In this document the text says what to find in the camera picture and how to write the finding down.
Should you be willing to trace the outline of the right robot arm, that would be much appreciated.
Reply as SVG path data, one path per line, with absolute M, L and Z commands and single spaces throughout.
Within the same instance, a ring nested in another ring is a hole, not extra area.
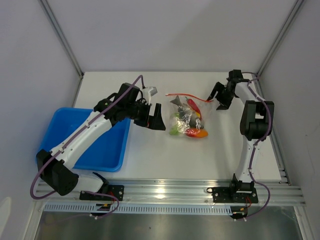
M 262 143 L 271 134 L 275 104 L 260 96 L 253 88 L 253 80 L 244 78 L 239 69 L 228 73 L 227 83 L 217 82 L 208 101 L 216 99 L 218 111 L 228 110 L 233 99 L 238 98 L 244 104 L 239 130 L 243 137 L 243 146 L 238 167 L 233 174 L 228 189 L 228 196 L 239 202 L 252 193 L 255 188 L 254 166 Z

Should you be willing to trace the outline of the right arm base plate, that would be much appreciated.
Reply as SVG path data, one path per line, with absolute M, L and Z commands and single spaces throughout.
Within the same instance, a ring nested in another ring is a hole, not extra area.
M 208 187 L 208 194 L 211 194 L 214 203 L 222 204 L 257 204 L 259 202 L 256 189 L 253 191 L 232 191 L 230 187 Z

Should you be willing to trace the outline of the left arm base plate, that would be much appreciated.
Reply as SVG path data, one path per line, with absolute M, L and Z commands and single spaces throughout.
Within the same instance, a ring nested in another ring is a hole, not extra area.
M 119 201 L 123 200 L 125 187 L 123 185 L 112 185 L 107 184 L 103 185 L 98 191 L 99 194 L 110 195 L 116 197 Z M 110 196 L 102 196 L 89 194 L 87 192 L 82 191 L 79 195 L 79 199 L 82 201 L 115 201 L 114 198 Z

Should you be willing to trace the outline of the green toy grapes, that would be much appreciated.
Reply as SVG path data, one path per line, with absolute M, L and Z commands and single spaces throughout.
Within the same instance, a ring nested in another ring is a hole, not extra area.
M 179 136 L 185 133 L 185 122 L 180 119 L 178 113 L 173 113 L 170 116 L 170 130 L 169 134 L 172 136 Z

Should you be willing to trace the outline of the grey toy fish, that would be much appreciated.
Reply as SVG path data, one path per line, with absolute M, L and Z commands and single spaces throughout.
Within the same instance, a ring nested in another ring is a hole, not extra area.
M 172 114 L 178 113 L 180 119 L 185 122 L 184 132 L 186 132 L 187 129 L 202 129 L 204 127 L 203 121 L 200 120 L 195 111 L 188 106 L 186 98 L 187 96 L 181 94 L 174 95 L 174 98 L 169 101 L 173 107 Z

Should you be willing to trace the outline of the clear zip top bag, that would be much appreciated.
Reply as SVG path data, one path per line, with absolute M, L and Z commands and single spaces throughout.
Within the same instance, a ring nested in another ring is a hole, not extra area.
M 208 137 L 206 120 L 209 118 L 213 100 L 204 100 L 188 93 L 168 93 L 169 134 L 175 137 L 203 139 Z

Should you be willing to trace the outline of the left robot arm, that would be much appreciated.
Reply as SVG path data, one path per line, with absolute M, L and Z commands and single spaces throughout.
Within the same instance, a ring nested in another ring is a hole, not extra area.
M 97 173 L 81 176 L 73 173 L 72 168 L 100 136 L 125 119 L 133 120 L 134 124 L 143 128 L 166 130 L 160 103 L 156 103 L 154 114 L 150 115 L 151 98 L 157 92 L 154 86 L 139 88 L 123 83 L 118 92 L 100 100 L 88 118 L 70 136 L 50 151 L 41 149 L 36 154 L 37 178 L 41 178 L 54 193 L 61 196 L 78 189 L 91 192 L 97 200 L 105 199 L 109 188 Z

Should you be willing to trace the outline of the red orange toy mango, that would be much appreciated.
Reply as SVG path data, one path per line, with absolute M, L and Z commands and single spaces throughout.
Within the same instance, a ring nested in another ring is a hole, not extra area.
M 185 131 L 185 135 L 191 138 L 205 138 L 209 134 L 208 132 L 203 128 L 203 129 L 197 129 L 197 128 L 189 128 Z

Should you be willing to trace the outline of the red toy chili pepper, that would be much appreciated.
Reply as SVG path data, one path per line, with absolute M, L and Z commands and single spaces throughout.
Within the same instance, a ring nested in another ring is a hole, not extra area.
M 191 107 L 191 109 L 193 111 L 201 113 L 199 107 L 197 106 L 197 104 L 191 98 L 186 97 L 186 102 L 187 102 L 188 106 Z

